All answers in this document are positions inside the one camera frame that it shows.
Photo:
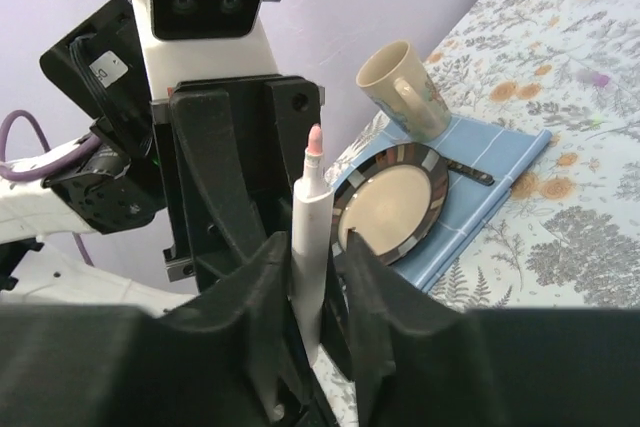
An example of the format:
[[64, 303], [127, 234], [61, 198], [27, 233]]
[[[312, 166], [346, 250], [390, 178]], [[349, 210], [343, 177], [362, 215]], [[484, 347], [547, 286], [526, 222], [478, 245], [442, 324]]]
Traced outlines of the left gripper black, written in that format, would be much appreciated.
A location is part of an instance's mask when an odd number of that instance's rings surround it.
[[182, 82], [152, 103], [170, 280], [192, 277], [204, 291], [291, 229], [293, 184], [323, 101], [303, 77], [266, 75]]

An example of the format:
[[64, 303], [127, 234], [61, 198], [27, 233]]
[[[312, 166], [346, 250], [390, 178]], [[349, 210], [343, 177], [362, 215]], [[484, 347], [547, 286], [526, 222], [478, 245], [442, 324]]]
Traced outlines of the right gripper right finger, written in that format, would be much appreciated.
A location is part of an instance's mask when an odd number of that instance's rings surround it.
[[357, 233], [340, 256], [363, 426], [635, 426], [632, 309], [458, 312], [382, 264]]

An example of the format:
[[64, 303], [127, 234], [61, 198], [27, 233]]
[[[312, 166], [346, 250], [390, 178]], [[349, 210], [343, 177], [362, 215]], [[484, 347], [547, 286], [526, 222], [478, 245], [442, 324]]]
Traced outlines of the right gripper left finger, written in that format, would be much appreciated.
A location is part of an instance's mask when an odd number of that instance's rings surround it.
[[155, 318], [125, 306], [1, 311], [5, 426], [297, 426], [310, 409], [287, 350], [289, 239]]

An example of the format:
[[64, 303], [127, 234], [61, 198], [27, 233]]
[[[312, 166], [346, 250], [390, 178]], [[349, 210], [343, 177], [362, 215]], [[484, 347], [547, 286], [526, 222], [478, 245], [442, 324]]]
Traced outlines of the white pink marker pen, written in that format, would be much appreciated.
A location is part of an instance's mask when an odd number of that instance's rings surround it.
[[323, 133], [316, 124], [308, 134], [302, 176], [293, 187], [291, 238], [290, 300], [311, 365], [321, 340], [333, 196], [324, 177]]

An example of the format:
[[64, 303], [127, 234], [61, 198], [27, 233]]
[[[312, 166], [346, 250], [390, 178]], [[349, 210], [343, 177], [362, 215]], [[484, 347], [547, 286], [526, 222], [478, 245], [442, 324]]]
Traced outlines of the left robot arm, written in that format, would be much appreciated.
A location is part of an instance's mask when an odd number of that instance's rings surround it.
[[94, 120], [89, 134], [1, 164], [4, 304], [129, 304], [161, 315], [185, 298], [77, 261], [54, 233], [113, 234], [170, 216], [172, 278], [206, 289], [291, 227], [321, 95], [278, 74], [173, 84], [152, 99], [131, 0], [109, 0], [40, 59]]

